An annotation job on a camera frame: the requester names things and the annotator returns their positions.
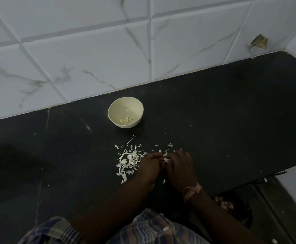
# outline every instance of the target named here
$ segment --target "hand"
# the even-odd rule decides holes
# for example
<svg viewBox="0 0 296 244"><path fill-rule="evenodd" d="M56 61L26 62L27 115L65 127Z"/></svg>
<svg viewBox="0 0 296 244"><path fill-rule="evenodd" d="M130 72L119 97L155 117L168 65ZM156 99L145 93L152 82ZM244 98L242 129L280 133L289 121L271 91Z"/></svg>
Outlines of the hand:
<svg viewBox="0 0 296 244"><path fill-rule="evenodd" d="M189 190L185 188L197 184L191 155L188 152L184 154L182 151L177 151L169 154L167 159L170 159L166 164L168 178L173 187L185 196Z"/></svg>
<svg viewBox="0 0 296 244"><path fill-rule="evenodd" d="M159 172L165 167L162 153L150 153L140 160L136 178L153 190Z"/></svg>

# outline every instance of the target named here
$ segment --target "white bowl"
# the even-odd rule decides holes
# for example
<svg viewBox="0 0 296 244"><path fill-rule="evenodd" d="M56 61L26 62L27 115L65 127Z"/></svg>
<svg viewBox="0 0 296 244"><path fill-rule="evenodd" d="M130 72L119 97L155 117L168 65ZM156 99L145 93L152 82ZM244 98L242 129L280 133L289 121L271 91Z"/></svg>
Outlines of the white bowl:
<svg viewBox="0 0 296 244"><path fill-rule="evenodd" d="M115 100L108 108L108 117L112 123L121 128L136 126L143 114L142 103L133 97L123 97ZM121 122L128 117L128 122Z"/></svg>

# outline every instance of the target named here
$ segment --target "black countertop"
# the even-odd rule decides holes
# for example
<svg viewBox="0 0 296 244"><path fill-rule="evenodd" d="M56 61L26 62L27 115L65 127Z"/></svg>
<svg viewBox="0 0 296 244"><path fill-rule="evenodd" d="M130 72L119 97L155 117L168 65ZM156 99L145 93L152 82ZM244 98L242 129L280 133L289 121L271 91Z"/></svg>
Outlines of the black countertop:
<svg viewBox="0 0 296 244"><path fill-rule="evenodd" d="M124 96L144 106L130 129L107 116ZM276 52L0 120L0 243L15 243L35 224L84 210L115 190L117 153L130 139L148 153L189 151L210 195L290 168L296 59ZM173 204L165 178L150 195L155 206Z"/></svg>

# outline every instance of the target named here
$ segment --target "person's left hand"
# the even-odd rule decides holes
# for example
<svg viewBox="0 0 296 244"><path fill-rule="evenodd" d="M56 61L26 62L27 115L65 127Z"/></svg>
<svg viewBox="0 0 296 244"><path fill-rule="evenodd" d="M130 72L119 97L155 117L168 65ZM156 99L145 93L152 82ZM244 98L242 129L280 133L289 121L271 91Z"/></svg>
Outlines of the person's left hand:
<svg viewBox="0 0 296 244"><path fill-rule="evenodd" d="M152 190L159 172L165 167L163 154L150 153L140 160L137 179Z"/></svg>

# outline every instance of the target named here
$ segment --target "person's right hand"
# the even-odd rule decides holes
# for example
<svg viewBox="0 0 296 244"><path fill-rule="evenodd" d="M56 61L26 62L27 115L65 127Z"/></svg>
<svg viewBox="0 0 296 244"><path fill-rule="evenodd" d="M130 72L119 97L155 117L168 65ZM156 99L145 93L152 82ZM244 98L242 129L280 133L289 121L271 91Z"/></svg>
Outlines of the person's right hand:
<svg viewBox="0 0 296 244"><path fill-rule="evenodd" d="M193 168L193 162L190 153L177 151L169 154L167 159L170 162L166 164L168 178L173 187L183 196L189 189L197 184L196 175Z"/></svg>

